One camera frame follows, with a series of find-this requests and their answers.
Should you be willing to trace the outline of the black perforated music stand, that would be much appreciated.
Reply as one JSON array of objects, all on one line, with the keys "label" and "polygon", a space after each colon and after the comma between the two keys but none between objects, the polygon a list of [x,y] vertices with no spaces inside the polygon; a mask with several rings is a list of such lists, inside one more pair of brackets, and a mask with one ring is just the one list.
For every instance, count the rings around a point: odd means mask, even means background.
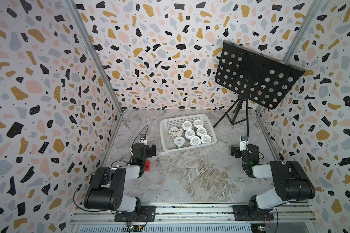
[{"label": "black perforated music stand", "polygon": [[224,41],[215,82],[238,95],[223,114],[231,125],[238,124],[242,106],[252,101],[267,109],[275,109],[306,70]]}]

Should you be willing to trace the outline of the red tag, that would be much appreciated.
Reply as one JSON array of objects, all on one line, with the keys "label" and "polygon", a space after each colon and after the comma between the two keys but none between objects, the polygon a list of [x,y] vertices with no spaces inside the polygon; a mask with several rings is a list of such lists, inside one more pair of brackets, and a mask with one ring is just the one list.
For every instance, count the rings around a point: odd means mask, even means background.
[{"label": "red tag", "polygon": [[146,161],[145,163],[145,172],[150,171],[150,161]]}]

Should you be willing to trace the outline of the white plastic basket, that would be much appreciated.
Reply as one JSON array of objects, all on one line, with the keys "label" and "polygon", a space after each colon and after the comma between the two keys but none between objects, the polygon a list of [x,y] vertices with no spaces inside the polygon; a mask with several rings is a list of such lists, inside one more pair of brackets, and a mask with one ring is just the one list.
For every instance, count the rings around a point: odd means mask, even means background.
[{"label": "white plastic basket", "polygon": [[[174,143],[174,138],[170,136],[170,129],[173,127],[181,127],[183,122],[190,121],[193,123],[195,120],[202,120],[204,123],[204,128],[206,128],[207,135],[211,137],[211,142],[206,144],[200,144],[192,146],[190,142],[186,141],[181,148],[177,148]],[[175,153],[187,150],[198,150],[211,146],[217,142],[216,134],[214,128],[205,114],[189,115],[189,116],[179,116],[168,119],[163,119],[160,122],[160,138],[162,148],[165,152]]]}]

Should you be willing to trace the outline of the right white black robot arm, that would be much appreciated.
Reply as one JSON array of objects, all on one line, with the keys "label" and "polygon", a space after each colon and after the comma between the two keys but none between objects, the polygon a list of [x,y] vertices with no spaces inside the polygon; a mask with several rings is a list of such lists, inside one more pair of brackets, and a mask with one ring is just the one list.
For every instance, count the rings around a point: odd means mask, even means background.
[{"label": "right white black robot arm", "polygon": [[299,162],[260,164],[260,154],[256,145],[231,146],[230,155],[242,160],[242,168],[248,177],[272,179],[274,184],[268,191],[252,196],[247,205],[233,206],[236,220],[273,220],[275,207],[315,197],[315,187]]}]

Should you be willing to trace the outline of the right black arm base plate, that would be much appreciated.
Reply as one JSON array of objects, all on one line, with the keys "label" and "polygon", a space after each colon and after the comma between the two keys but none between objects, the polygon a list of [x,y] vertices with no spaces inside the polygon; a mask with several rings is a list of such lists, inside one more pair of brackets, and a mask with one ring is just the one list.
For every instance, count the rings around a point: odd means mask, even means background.
[{"label": "right black arm base plate", "polygon": [[233,205],[232,213],[235,221],[264,221],[275,219],[272,210],[262,210],[249,205]]}]

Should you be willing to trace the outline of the aluminium front rail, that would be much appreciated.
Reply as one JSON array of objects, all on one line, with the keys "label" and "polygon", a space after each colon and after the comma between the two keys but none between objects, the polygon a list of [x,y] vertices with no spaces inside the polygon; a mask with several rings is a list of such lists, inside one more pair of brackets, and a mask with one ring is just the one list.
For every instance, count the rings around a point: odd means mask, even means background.
[{"label": "aluminium front rail", "polygon": [[258,218],[243,203],[145,203],[140,219],[76,211],[72,233],[320,233],[307,203],[290,203]]}]

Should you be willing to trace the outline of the Chobani yogurt cup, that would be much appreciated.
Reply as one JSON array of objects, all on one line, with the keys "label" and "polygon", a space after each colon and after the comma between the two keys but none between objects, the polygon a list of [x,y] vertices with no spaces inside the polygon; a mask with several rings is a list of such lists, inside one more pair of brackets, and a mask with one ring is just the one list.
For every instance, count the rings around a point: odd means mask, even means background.
[{"label": "Chobani yogurt cup", "polygon": [[169,130],[169,136],[172,138],[180,137],[183,134],[183,129],[181,127],[175,126],[170,128]]}]

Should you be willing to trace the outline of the white teardrop lid yogurt cup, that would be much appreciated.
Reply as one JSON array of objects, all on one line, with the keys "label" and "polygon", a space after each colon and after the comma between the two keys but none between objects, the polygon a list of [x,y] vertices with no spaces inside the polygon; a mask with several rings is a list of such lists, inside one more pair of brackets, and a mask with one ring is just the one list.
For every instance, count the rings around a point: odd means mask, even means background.
[{"label": "white teardrop lid yogurt cup", "polygon": [[174,139],[174,144],[176,145],[177,148],[181,148],[185,144],[185,139],[182,136],[178,136]]}]

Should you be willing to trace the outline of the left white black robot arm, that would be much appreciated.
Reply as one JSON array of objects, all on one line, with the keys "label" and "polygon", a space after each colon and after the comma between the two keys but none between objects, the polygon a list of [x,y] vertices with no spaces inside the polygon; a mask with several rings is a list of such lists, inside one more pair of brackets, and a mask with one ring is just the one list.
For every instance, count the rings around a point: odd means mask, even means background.
[{"label": "left white black robot arm", "polygon": [[86,209],[140,214],[141,201],[124,194],[127,181],[142,177],[148,158],[156,156],[156,146],[136,143],[131,148],[132,161],[116,168],[101,167],[92,175],[83,201]]}]

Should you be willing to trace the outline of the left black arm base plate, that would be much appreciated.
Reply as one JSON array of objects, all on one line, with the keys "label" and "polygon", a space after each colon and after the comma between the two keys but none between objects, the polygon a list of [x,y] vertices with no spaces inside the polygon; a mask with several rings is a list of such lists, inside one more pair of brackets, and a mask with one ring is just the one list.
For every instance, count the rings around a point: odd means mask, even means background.
[{"label": "left black arm base plate", "polygon": [[133,212],[118,212],[115,214],[115,222],[153,222],[155,220],[156,206],[144,205]]}]

